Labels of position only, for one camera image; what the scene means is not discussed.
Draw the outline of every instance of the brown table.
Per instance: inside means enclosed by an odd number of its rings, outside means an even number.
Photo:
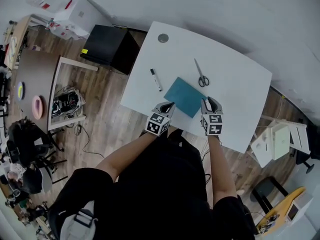
[[[86,119],[85,115],[80,114],[73,118],[60,118],[60,121],[51,121],[51,108],[61,64],[69,64],[93,71],[98,70],[96,66],[61,57],[60,55],[35,50],[24,50],[22,52],[17,70],[14,90],[17,104],[23,111],[23,114],[34,122],[45,134],[50,130]],[[22,100],[18,100],[17,95],[19,82],[24,84],[25,89]],[[39,96],[43,104],[43,114],[39,120],[35,119],[32,113],[32,100],[34,96]]]

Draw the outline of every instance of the wooden floor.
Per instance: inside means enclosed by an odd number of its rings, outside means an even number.
[[[132,32],[132,35],[139,46],[141,46],[146,34]],[[42,51],[60,54],[66,58],[78,61],[85,61],[79,56],[85,44],[84,40],[65,41],[40,28],[38,31],[29,31],[28,44],[30,48],[33,45],[37,45],[41,47]],[[104,157],[131,140],[136,139],[144,129],[147,119],[145,115],[120,105],[129,77],[113,71],[115,71],[113,68],[107,66],[99,66],[97,72],[72,66],[64,67],[60,71],[58,77],[59,85],[56,87],[56,91],[66,85],[74,86],[80,90],[86,101],[84,106],[86,120],[83,122],[83,126],[90,137],[90,142],[85,147],[85,150],[101,153]],[[12,102],[9,106],[9,117],[6,118],[7,128],[12,122],[23,117],[15,103],[14,84],[16,73],[16,70],[13,70],[10,86]],[[279,112],[280,101],[281,96],[270,89],[263,114],[276,117]],[[279,118],[297,122],[299,118],[304,118],[304,116],[284,100]],[[264,120],[261,120],[259,125],[264,126],[266,123]],[[263,128],[258,127],[256,133],[261,131],[263,131]],[[184,136],[192,145],[200,150],[202,156],[208,150],[208,142],[205,139],[190,133],[184,133]],[[73,171],[78,168],[95,167],[102,160],[102,157],[97,154],[85,153],[83,151],[84,146],[88,142],[88,137],[84,131],[79,136],[76,136],[73,128],[66,128],[65,133],[59,134],[57,138],[59,144],[65,149],[65,152],[58,153],[58,160],[65,158],[67,162],[59,166],[57,172],[53,175],[54,180],[66,175],[71,176]],[[270,175],[274,176],[281,184],[285,183],[295,166],[295,159],[291,158],[289,154],[277,161],[270,162],[265,168],[260,168],[258,163],[247,153],[242,154],[225,147],[223,150],[232,170],[237,189],[245,189],[242,200],[251,212],[261,212],[262,210],[259,205],[250,201],[251,189],[260,180]],[[205,172],[210,173],[209,154],[205,156],[203,166]],[[47,194],[34,195],[32,197],[33,201],[35,203],[48,201],[48,204],[51,205],[66,181],[67,179],[55,184]],[[268,197],[270,201],[275,197],[276,193],[274,191]],[[207,194],[209,204],[212,206],[211,181],[207,184]]]

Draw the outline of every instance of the white table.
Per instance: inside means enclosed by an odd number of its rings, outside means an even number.
[[[169,36],[160,43],[158,36]],[[196,58],[203,75],[210,80],[201,88]],[[158,91],[150,69],[154,69],[163,91]],[[135,61],[121,105],[149,115],[166,101],[164,95],[177,77],[216,99],[223,109],[220,140],[225,147],[244,153],[262,114],[272,74],[243,54],[202,35],[153,22]],[[176,108],[172,126],[205,137],[200,124],[201,110],[190,118]]]

